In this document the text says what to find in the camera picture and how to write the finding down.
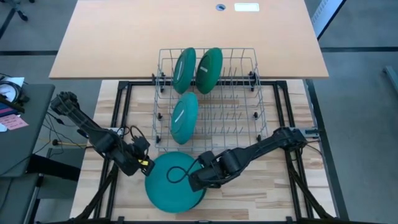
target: green plate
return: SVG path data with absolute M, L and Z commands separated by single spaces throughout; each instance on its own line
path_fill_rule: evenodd
M 197 54 L 191 47 L 185 49 L 179 56 L 173 74 L 173 85 L 177 93 L 182 94 L 189 88 L 195 73 L 196 61 Z
M 173 110 L 171 134 L 179 144 L 191 138 L 198 117 L 198 98 L 194 93 L 184 93 Z
M 160 210 L 170 213 L 186 212 L 202 200 L 206 190 L 193 192 L 185 177 L 181 182 L 173 184 L 167 180 L 167 171 L 173 166 L 180 166 L 185 170 L 195 160 L 188 154 L 182 152 L 170 152 L 155 159 L 155 167 L 149 176 L 145 178 L 145 190 L 149 200 Z M 196 162 L 189 173 L 201 168 Z M 183 177 L 184 172 L 180 169 L 170 171 L 169 179 L 178 180 Z
M 209 93 L 220 77 L 223 67 L 223 53 L 215 47 L 208 50 L 201 58 L 196 75 L 196 84 L 199 92 Z

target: black metal frame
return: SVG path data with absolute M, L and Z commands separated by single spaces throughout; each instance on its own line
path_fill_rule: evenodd
M 120 104 L 121 104 L 121 96 L 122 96 L 122 92 L 124 91 L 124 89 L 126 89 L 126 98 L 124 101 L 124 108 L 123 108 L 123 113 L 122 113 L 122 118 L 121 118 L 121 127 L 126 125 L 132 88 L 134 86 L 154 86 L 156 84 L 155 81 L 156 81 L 155 77 L 152 76 L 151 79 L 146 78 L 143 81 L 121 81 L 121 82 L 119 82 L 118 92 L 116 93 L 116 101 L 115 101 L 114 111 L 113 111 L 113 116 L 112 116 L 112 121 L 111 121 L 112 127 L 116 127 L 116 123 L 118 120 L 118 111 L 120 109 Z M 164 85 L 170 85 L 170 82 L 168 82 L 168 81 L 160 81 L 160 82 L 162 82 Z M 284 119 L 282 103 L 281 103 L 281 99 L 280 99 L 280 90 L 282 90 L 285 105 L 286 105 L 287 117 L 289 120 L 289 126 L 294 127 L 295 121 L 294 121 L 294 116 L 293 116 L 293 111 L 292 111 L 292 105 L 290 104 L 290 97 L 289 97 L 289 90 L 287 87 L 287 82 L 286 81 L 265 81 L 265 80 L 258 80 L 258 82 L 262 86 L 272 86 L 273 87 L 274 94 L 275 94 L 277 114 L 278 114 L 278 118 L 279 118 L 279 124 L 281 127 L 285 126 L 285 119 Z M 235 85 L 243 85 L 242 82 L 234 82 L 234 84 Z M 327 141 L 327 137 L 325 137 L 325 136 L 326 136 L 326 133 L 324 133 L 320 136 L 321 142 L 323 142 L 323 140 Z M 302 180 L 303 184 L 307 187 L 307 180 L 305 177 L 302 156 L 301 156 L 300 152 L 298 152 L 298 151 L 295 151 L 295 156 L 297 158 L 297 169 L 298 169 L 300 179 Z M 291 158 L 290 153 L 286 152 L 285 158 L 286 158 L 287 168 L 289 170 L 289 169 L 291 169 L 291 167 L 293 167 L 293 160 Z M 109 161 L 105 160 L 104 164 L 103 164 L 103 170 L 101 172 L 100 185 L 104 182 L 104 180 L 106 178 L 106 174 L 108 173 L 108 169 L 109 169 Z M 114 197 L 116 194 L 117 181 L 118 180 L 117 180 L 117 176 L 116 176 L 116 178 L 113 179 L 113 181 L 111 183 L 111 188 L 109 191 L 109 198 L 108 198 L 108 203 L 107 203 L 107 207 L 106 207 L 106 216 L 105 216 L 105 218 L 108 218 L 108 219 L 110 219 L 111 215 L 112 215 L 112 210 L 113 210 L 113 205 L 114 205 Z M 302 213 L 301 213 L 301 209 L 300 209 L 299 196 L 297 194 L 296 182 L 294 181 L 294 178 L 291 175 L 289 175 L 289 182 L 290 182 L 290 189 L 291 189 L 291 193 L 292 193 L 292 200 L 293 200 L 293 205 L 294 205 L 294 210 L 295 210 L 295 216 L 296 216 L 296 218 L 301 218 Z M 306 207 L 306 211 L 307 211 L 307 217 L 313 218 L 312 206 L 307 198 L 304 197 L 304 200 L 305 200 L 305 207 Z M 342 206 L 341 209 L 338 209 L 338 211 L 339 211 L 338 213 L 345 214 L 346 208 L 345 208 L 344 201 L 342 201 L 342 203 L 339 203 L 338 205 Z M 100 217 L 100 210 L 101 210 L 101 202 L 98 204 L 98 206 L 95 209 L 94 218 Z M 342 220 L 348 220 L 348 216 L 347 217 L 343 216 L 340 218 Z M 129 221 L 124 221 L 122 217 L 119 217 L 119 219 L 120 220 L 115 223 L 129 223 Z M 291 223 L 290 220 L 291 220 L 291 217 L 287 217 L 287 221 L 261 222 L 261 223 Z M 142 223 L 166 223 L 166 222 L 151 222 L 151 221 L 149 221 L 149 222 L 142 222 Z M 179 224 L 198 223 L 198 221 L 197 222 L 195 222 L 195 221 L 177 222 L 177 223 L 179 223 Z

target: wire dish rack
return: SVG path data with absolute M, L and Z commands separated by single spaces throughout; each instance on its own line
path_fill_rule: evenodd
M 152 137 L 155 148 L 165 151 L 208 151 L 247 147 L 268 137 L 266 111 L 254 49 L 223 48 L 220 79 L 203 95 L 195 76 L 187 91 L 198 98 L 198 118 L 191 140 L 179 145 L 170 133 L 171 117 L 181 97 L 173 87 L 175 64 L 184 49 L 161 49 L 155 80 Z M 195 49 L 196 66 L 208 49 Z

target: light wood surface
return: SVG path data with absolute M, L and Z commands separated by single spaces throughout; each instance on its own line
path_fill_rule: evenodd
M 149 77 L 160 49 L 187 47 L 254 48 L 262 77 L 328 76 L 303 0 L 237 2 L 256 1 L 78 1 L 50 78 Z
M 117 80 L 102 82 L 94 120 L 102 127 L 110 125 L 113 105 L 117 91 Z M 295 122 L 298 127 L 313 126 L 312 116 L 301 80 L 288 80 L 289 96 Z M 266 106 L 269 132 L 279 126 L 274 95 L 270 86 L 262 87 Z M 152 132 L 152 110 L 155 88 L 153 86 L 134 86 L 129 107 L 128 125 L 141 128 L 148 139 Z M 149 155 L 155 159 L 159 154 L 150 140 Z M 303 150 L 303 163 L 308 186 L 321 205 L 331 215 L 335 215 L 331 193 L 326 178 L 322 157 L 309 147 Z M 97 153 L 87 149 L 81 168 L 80 179 L 73 202 L 71 217 L 77 216 L 98 189 L 103 160 Z M 221 189 L 209 189 L 205 198 L 194 209 L 171 214 L 160 211 L 149 201 L 144 188 L 144 175 L 137 172 L 131 177 L 119 173 L 112 219 L 125 216 L 126 220 L 285 220 L 294 217 L 289 179 L 284 152 L 275 150 L 251 162 L 242 175 Z M 305 216 L 302 193 L 299 191 L 300 206 Z M 102 209 L 106 208 L 107 194 Z

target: table leg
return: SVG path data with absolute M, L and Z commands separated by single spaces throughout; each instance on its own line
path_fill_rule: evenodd
M 78 181 L 80 169 L 74 166 L 53 161 L 46 157 L 33 154 L 30 157 L 29 165 L 26 169 L 27 173 L 47 174 L 63 179 Z

